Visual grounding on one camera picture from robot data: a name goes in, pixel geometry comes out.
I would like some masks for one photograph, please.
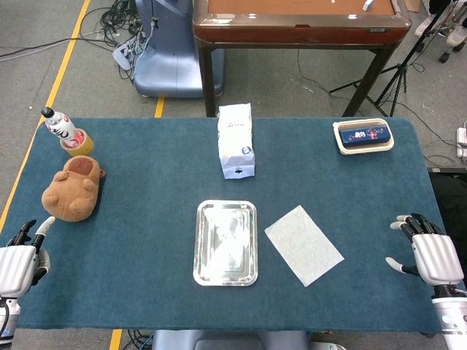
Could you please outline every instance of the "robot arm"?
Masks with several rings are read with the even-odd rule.
[[[31,245],[26,245],[31,240],[28,231],[36,220],[27,222],[6,247],[0,248],[0,349],[11,347],[21,311],[18,298],[50,269],[49,254],[41,245],[54,221],[55,217],[49,217],[39,226]]]
[[[467,349],[467,292],[457,288],[464,275],[451,238],[420,214],[398,216],[390,227],[402,230],[410,240],[416,265],[402,265],[392,257],[386,262],[434,288],[431,301],[448,349]]]

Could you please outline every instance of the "black metal frame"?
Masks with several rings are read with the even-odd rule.
[[[402,63],[398,63],[398,64],[396,64],[396,65],[394,65],[394,66],[392,66],[390,68],[384,69],[380,73],[378,73],[378,75],[380,75],[380,74],[383,74],[383,73],[386,73],[388,71],[392,71],[392,70],[396,69],[395,74],[393,75],[391,80],[388,82],[388,84],[386,85],[384,90],[381,92],[381,95],[379,95],[379,97],[376,100],[373,100],[372,98],[370,98],[370,96],[368,96],[368,94],[366,95],[366,99],[368,101],[370,101],[370,103],[373,106],[375,106],[376,109],[378,109],[378,111],[382,115],[384,115],[385,117],[392,117],[394,115],[394,109],[395,109],[395,105],[397,104],[399,92],[401,90],[402,81],[404,81],[404,92],[405,93],[407,92],[407,76],[406,75],[407,75],[407,67],[409,66],[409,61],[412,59],[413,55],[417,52],[417,48],[420,47],[420,45],[423,43],[423,41],[426,39],[426,37],[430,35],[432,27],[434,27],[436,21],[441,17],[442,13],[449,6],[450,2],[451,2],[451,0],[445,0],[444,1],[443,6],[441,6],[438,13],[436,13],[436,16],[431,21],[430,25],[423,31],[422,36],[417,40],[417,42],[415,43],[415,45],[410,50],[409,54],[405,57],[405,59],[404,59],[404,61]],[[362,84],[363,79],[356,80],[354,82],[350,82],[350,83],[348,83],[346,85],[342,85],[341,87],[338,87],[336,89],[333,89],[333,90],[329,91],[329,93],[334,93],[336,91],[348,88],[349,86],[354,86],[355,88],[359,88],[361,86],[361,84]],[[381,108],[382,99],[386,96],[386,93],[388,92],[389,89],[391,89],[391,87],[393,86],[393,84],[394,84],[394,82],[396,80],[397,80],[397,85],[396,85],[396,88],[395,88],[395,95],[394,95],[394,99],[393,99],[393,104],[391,106],[391,112],[389,113],[389,115],[387,115],[387,113]]]
[[[337,44],[246,44],[246,43],[220,43],[205,42],[196,40],[198,45],[199,66],[201,70],[201,79],[203,81],[204,106],[207,117],[216,117],[216,104],[214,94],[214,75],[212,71],[211,53],[220,48],[262,48],[262,49],[317,49],[317,50],[368,50],[375,56],[370,66],[366,70],[365,76],[359,80],[357,90],[353,94],[342,117],[353,117],[361,104],[368,98],[368,93],[386,63],[389,61],[395,49],[400,42],[395,44],[376,44],[376,45],[337,45]]]

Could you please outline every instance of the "wooden table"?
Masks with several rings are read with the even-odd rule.
[[[343,114],[355,115],[411,26],[404,0],[374,0],[367,12],[363,2],[194,0],[207,117],[216,115],[211,52],[217,48],[370,50],[375,57]]]

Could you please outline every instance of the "tray rim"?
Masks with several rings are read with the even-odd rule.
[[[198,254],[201,251],[201,239],[200,239],[200,226],[201,226],[201,211],[202,209],[211,204],[239,204],[239,205],[245,205],[249,206],[252,209],[253,212],[253,222],[254,225],[254,233],[252,235],[252,238],[250,238],[250,241],[252,241],[253,245],[253,250],[252,250],[252,258],[253,258],[253,270],[254,273],[251,275],[251,279],[248,279],[247,281],[206,281],[204,279],[201,279],[198,270],[200,268],[199,266],[199,259],[198,259]],[[195,279],[196,283],[200,284],[201,286],[205,287],[247,287],[256,282],[258,279],[258,217],[257,217],[257,210],[256,207],[253,203],[249,201],[224,201],[224,200],[215,200],[215,199],[209,199],[206,201],[202,201],[198,209],[196,211],[196,233],[195,233],[195,251],[193,255],[193,278]]]

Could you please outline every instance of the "paper towel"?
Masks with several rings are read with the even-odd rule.
[[[305,287],[344,260],[301,206],[264,231]]]

